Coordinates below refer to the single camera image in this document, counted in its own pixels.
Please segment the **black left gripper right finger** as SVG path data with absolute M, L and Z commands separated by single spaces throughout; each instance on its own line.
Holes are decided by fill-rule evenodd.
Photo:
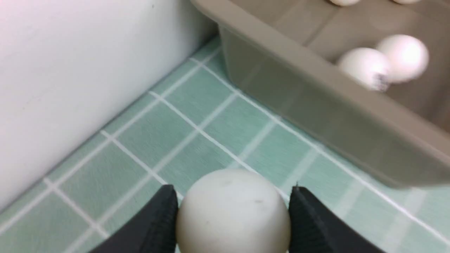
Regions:
M 290 253 L 383 253 L 303 186 L 291 190 Z

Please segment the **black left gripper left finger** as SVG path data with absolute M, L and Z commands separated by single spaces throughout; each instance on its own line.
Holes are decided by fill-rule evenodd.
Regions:
M 178 198 L 174 186 L 162 185 L 146 205 L 92 253 L 174 253 Z

